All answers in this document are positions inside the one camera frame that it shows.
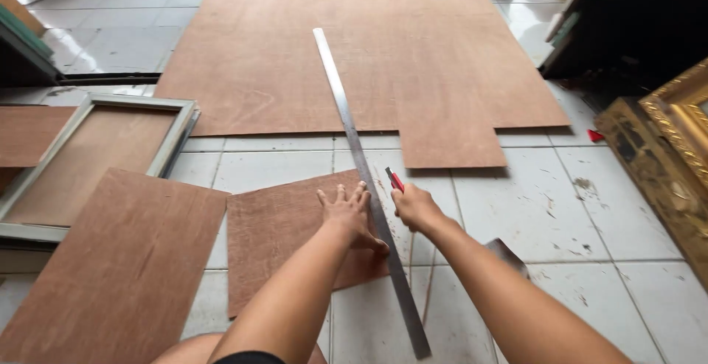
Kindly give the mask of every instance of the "steel ruler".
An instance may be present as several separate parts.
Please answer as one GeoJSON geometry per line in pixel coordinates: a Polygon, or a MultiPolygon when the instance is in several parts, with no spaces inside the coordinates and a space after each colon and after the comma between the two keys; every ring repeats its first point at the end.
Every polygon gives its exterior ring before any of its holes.
{"type": "Polygon", "coordinates": [[[391,249],[391,253],[386,258],[386,264],[389,267],[391,281],[394,283],[394,289],[396,290],[396,297],[401,307],[403,320],[406,323],[406,329],[408,329],[408,335],[411,338],[413,352],[416,354],[417,359],[423,359],[431,355],[428,338],[423,329],[423,323],[420,321],[416,303],[413,301],[413,295],[408,286],[408,278],[403,271],[403,265],[398,256],[398,251],[396,251],[396,244],[391,236],[391,230],[386,221],[386,215],[381,206],[379,195],[376,193],[376,185],[371,177],[369,166],[366,163],[366,157],[364,156],[364,151],[359,141],[359,134],[354,127],[354,119],[349,111],[349,104],[347,104],[347,97],[344,95],[342,81],[339,79],[337,67],[334,65],[334,59],[332,58],[332,52],[330,52],[327,39],[324,37],[324,31],[322,31],[322,28],[315,28],[312,32],[317,42],[319,55],[322,57],[324,70],[327,72],[329,85],[332,87],[332,94],[334,95],[334,101],[339,110],[339,116],[342,119],[342,124],[344,124],[344,132],[347,134],[347,141],[349,142],[349,147],[354,157],[354,164],[359,171],[359,177],[366,182],[371,192],[371,215],[376,225],[376,232],[379,233],[379,238],[388,244],[391,249]]]}

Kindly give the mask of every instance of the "wooden frame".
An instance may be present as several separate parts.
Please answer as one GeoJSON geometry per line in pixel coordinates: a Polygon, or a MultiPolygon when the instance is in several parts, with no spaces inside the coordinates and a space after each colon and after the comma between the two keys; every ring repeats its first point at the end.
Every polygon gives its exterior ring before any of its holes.
{"type": "Polygon", "coordinates": [[[5,194],[0,197],[0,236],[49,242],[61,242],[64,239],[68,231],[65,227],[4,223],[1,220],[22,194],[37,180],[64,143],[71,138],[72,134],[79,128],[79,125],[97,105],[172,110],[176,112],[170,129],[145,173],[148,176],[155,177],[160,176],[164,168],[169,164],[172,152],[180,142],[181,135],[192,118],[192,113],[197,109],[196,101],[194,100],[88,93],[81,105],[76,108],[74,115],[69,118],[69,121],[59,132],[54,142],[49,145],[49,149],[40,163],[35,168],[23,170],[13,183],[7,187],[5,194]]]}
{"type": "Polygon", "coordinates": [[[708,188],[708,59],[639,101],[673,148],[708,188]]]}

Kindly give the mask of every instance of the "person's right hand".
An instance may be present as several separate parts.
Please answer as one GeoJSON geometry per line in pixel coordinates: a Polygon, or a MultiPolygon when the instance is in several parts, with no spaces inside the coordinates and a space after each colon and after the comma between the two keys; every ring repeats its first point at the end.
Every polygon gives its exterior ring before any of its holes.
{"type": "Polygon", "coordinates": [[[447,219],[428,191],[421,190],[411,183],[406,183],[403,188],[405,192],[397,188],[391,191],[391,198],[396,204],[396,216],[400,217],[412,232],[427,235],[447,219]]]}

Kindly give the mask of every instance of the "person's left hand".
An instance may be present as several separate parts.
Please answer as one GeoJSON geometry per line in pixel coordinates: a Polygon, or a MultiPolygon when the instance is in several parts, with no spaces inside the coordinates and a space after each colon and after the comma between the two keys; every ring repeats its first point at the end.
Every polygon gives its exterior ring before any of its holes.
{"type": "Polygon", "coordinates": [[[366,183],[359,182],[352,196],[347,199],[344,186],[337,186],[337,198],[329,202],[322,190],[317,190],[317,197],[323,208],[324,224],[328,222],[335,229],[341,229],[350,238],[352,249],[373,249],[387,255],[389,246],[374,238],[367,226],[367,208],[371,193],[365,191],[366,183]]]}

